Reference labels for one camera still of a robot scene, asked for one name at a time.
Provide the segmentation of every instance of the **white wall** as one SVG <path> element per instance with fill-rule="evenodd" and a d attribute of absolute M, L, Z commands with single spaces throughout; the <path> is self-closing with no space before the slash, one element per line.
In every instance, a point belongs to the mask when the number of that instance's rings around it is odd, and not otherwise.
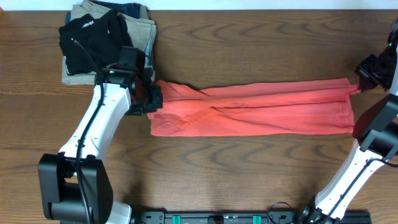
<path fill-rule="evenodd" d="M 398 0 L 104 0 L 138 2 L 150 10 L 398 9 Z M 70 10 L 82 0 L 0 0 L 5 11 Z"/>

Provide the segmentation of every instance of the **folded clothes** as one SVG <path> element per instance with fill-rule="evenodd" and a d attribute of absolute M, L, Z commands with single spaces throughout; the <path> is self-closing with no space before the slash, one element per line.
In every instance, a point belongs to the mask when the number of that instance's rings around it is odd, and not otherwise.
<path fill-rule="evenodd" d="M 346 78 L 255 83 L 195 91 L 159 81 L 163 108 L 148 114 L 154 136 L 258 136 L 352 133 Z"/>
<path fill-rule="evenodd" d="M 122 46 L 132 46 L 124 18 L 115 10 L 108 11 L 99 19 L 89 14 L 74 19 L 59 28 L 60 47 L 68 75 L 94 70 L 85 53 L 75 41 L 87 51 L 98 68 L 119 60 Z"/>
<path fill-rule="evenodd" d="M 142 7 L 138 3 L 126 3 L 126 4 L 118 4 L 111 2 L 103 2 L 103 1 L 95 1 L 96 4 L 108 7 L 110 9 L 115 9 L 118 12 L 121 12 L 125 15 L 131 16 L 133 18 L 139 19 L 149 19 L 148 12 L 146 7 Z"/>
<path fill-rule="evenodd" d="M 91 1 L 83 1 L 81 5 L 73 5 L 71 11 L 71 21 L 83 17 L 89 14 L 94 19 L 98 19 L 109 10 L 108 7 L 95 4 Z M 155 22 L 149 19 L 136 19 L 131 16 L 118 13 L 126 21 L 127 33 L 130 36 L 132 45 L 138 49 L 144 51 L 147 55 L 145 67 L 152 70 L 154 79 L 154 69 L 153 69 L 153 54 L 152 48 L 156 36 L 156 26 Z M 62 63 L 62 83 L 67 85 L 92 85 L 94 83 L 95 72 L 90 73 L 79 73 L 74 76 L 67 75 L 67 66 L 65 65 L 65 59 Z"/>

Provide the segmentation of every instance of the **green connector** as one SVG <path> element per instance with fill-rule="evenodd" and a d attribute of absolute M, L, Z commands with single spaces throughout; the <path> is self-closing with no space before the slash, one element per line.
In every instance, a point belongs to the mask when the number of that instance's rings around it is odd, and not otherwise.
<path fill-rule="evenodd" d="M 261 224 L 261 216 L 253 215 L 253 224 Z"/>
<path fill-rule="evenodd" d="M 173 215 L 173 224 L 181 224 L 181 216 Z"/>

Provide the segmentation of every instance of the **orange cloth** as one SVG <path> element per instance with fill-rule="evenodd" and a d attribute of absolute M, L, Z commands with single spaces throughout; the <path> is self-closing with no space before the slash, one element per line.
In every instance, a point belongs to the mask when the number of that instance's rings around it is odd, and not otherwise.
<path fill-rule="evenodd" d="M 195 91 L 159 81 L 163 108 L 148 114 L 154 136 L 257 136 L 352 133 L 346 78 L 255 83 Z"/>

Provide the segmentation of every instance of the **wooden table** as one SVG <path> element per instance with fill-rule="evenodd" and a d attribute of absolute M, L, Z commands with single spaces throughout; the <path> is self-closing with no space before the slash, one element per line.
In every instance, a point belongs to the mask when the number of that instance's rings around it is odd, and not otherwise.
<path fill-rule="evenodd" d="M 154 11 L 156 75 L 195 88 L 254 82 L 358 78 L 355 66 L 387 44 L 397 11 Z M 69 139 L 92 86 L 61 83 L 58 28 L 65 12 L 0 18 L 0 222 L 44 218 L 37 175 L 43 153 Z M 352 96 L 356 118 L 385 95 Z M 345 160 L 349 134 L 155 138 L 145 117 L 123 118 L 106 170 L 115 198 L 138 209 L 266 210 L 299 207 Z M 398 170 L 383 167 L 350 209 L 397 223 Z"/>

